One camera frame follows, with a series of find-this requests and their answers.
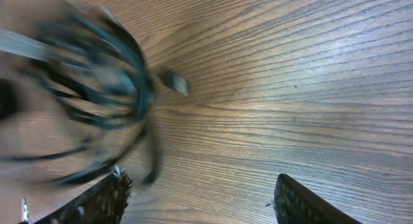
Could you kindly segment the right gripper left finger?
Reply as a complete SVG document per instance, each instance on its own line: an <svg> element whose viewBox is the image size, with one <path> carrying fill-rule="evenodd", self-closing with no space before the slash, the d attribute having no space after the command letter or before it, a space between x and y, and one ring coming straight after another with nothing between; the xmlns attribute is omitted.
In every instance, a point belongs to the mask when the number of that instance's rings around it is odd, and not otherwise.
<svg viewBox="0 0 413 224"><path fill-rule="evenodd" d="M33 224L120 224L132 185L126 172L113 172Z"/></svg>

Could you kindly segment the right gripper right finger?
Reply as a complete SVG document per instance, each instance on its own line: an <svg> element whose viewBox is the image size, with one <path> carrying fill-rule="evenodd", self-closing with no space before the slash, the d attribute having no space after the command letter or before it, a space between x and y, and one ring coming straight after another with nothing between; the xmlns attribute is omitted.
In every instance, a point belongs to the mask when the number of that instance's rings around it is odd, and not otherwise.
<svg viewBox="0 0 413 224"><path fill-rule="evenodd" d="M279 224L361 224L288 174L277 177L273 208Z"/></svg>

